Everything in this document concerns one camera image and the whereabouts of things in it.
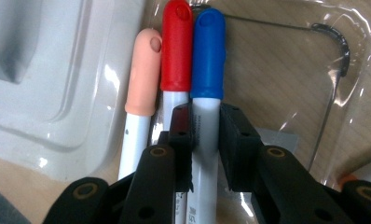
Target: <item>white plastic container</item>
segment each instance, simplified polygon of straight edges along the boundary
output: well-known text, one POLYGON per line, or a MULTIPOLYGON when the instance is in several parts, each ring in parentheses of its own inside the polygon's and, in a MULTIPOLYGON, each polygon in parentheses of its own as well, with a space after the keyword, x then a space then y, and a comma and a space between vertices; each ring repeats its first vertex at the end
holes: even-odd
POLYGON ((71 181, 114 155, 144 4, 0 0, 0 159, 71 181))

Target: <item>plastic packaging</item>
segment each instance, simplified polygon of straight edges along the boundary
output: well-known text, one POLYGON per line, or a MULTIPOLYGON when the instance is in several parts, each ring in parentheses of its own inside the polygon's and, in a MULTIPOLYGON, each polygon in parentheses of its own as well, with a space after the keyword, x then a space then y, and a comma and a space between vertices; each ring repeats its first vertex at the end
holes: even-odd
MULTIPOLYGON (((208 5, 226 15, 224 102, 242 109, 265 144, 293 151, 317 181, 334 189, 355 164, 370 161, 371 122, 363 124, 371 115, 365 96, 371 90, 365 83, 371 78, 369 6, 304 0, 190 4, 194 12, 208 5), (359 128, 370 135, 361 137, 359 128)), ((250 194, 228 191, 221 168, 218 194, 218 223, 256 222, 250 194)))
POLYGON ((0 76, 0 193, 31 222, 41 223, 78 178, 117 180, 119 158, 113 158, 132 47, 148 27, 149 4, 0 0, 6 72, 0 76))

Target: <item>red marker cap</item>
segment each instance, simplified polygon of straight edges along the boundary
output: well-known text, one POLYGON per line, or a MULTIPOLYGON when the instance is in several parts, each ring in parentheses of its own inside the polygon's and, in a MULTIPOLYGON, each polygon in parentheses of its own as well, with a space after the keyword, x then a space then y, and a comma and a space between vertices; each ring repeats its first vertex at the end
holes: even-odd
POLYGON ((162 20, 163 91, 190 91, 192 65, 193 17, 184 0, 169 1, 162 20))

